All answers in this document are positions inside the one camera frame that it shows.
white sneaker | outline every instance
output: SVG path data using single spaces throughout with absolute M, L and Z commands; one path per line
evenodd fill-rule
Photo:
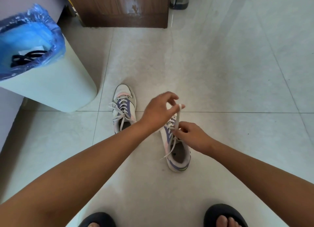
M 190 147 L 182 140 L 177 139 L 171 132 L 174 129 L 177 114 L 175 114 L 166 125 L 160 129 L 162 141 L 165 146 L 165 158 L 169 168 L 174 172 L 186 170 L 190 164 Z
M 129 86 L 120 84 L 115 90 L 112 101 L 109 107 L 112 108 L 113 126 L 115 133 L 119 133 L 136 122 L 136 98 Z

black slipper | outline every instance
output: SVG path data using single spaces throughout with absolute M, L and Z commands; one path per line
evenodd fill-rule
M 225 204 L 213 205 L 206 211 L 204 227 L 216 227 L 216 221 L 221 215 L 226 218 L 232 217 L 242 227 L 248 227 L 242 215 L 233 207 Z
M 79 227 L 88 227 L 91 223 L 97 223 L 100 227 L 116 227 L 113 218 L 105 212 L 97 212 L 87 216 Z

hand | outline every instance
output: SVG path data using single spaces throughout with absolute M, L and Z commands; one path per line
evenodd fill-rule
M 216 140 L 208 136 L 198 125 L 189 122 L 180 122 L 179 130 L 172 133 L 183 140 L 192 149 L 210 156 L 210 151 Z
M 170 91 L 156 96 L 147 105 L 139 122 L 146 126 L 152 133 L 159 130 L 180 110 L 179 105 L 175 102 L 178 98 L 176 94 Z M 172 105 L 172 108 L 169 110 L 166 107 L 167 102 Z

white shoelace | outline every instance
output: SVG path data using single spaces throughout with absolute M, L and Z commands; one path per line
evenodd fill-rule
M 179 128 L 180 112 L 182 109 L 182 105 L 179 104 L 179 107 L 180 107 L 180 109 L 177 112 L 177 116 L 175 116 L 175 115 L 172 116 L 172 118 L 168 121 L 168 123 L 165 124 L 165 126 L 169 129 L 168 134 L 167 134 L 167 135 L 169 135 L 169 138 L 170 138 L 170 141 L 168 143 L 168 150 L 169 150 L 169 146 L 172 143 L 172 140 L 173 140 L 173 146 L 172 146 L 172 149 L 170 150 L 170 152 L 168 154 L 166 154 L 162 159 L 168 157 L 172 153 L 172 151 L 174 150 L 177 140 L 180 141 L 176 136 L 173 135 L 172 132 L 170 132 L 170 130 L 177 130 Z
M 119 104 L 122 103 L 122 105 L 120 106 L 121 109 L 119 109 L 118 105 L 114 102 L 111 102 L 109 103 L 109 108 L 112 108 L 113 110 L 116 110 L 118 112 L 118 114 L 120 115 L 117 115 L 115 116 L 112 120 L 114 122 L 122 119 L 122 122 L 121 122 L 121 125 L 120 125 L 120 131 L 122 131 L 122 127 L 123 127 L 123 124 L 124 124 L 124 121 L 125 120 L 128 120 L 128 121 L 132 121 L 131 120 L 131 117 L 129 117 L 128 115 L 128 109 L 127 109 L 127 99 L 128 97 L 127 96 L 120 96 L 118 97 L 118 101 L 117 103 L 119 102 Z

wooden panel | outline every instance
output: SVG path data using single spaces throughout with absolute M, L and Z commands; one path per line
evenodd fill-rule
M 162 27 L 169 0 L 70 0 L 87 27 Z

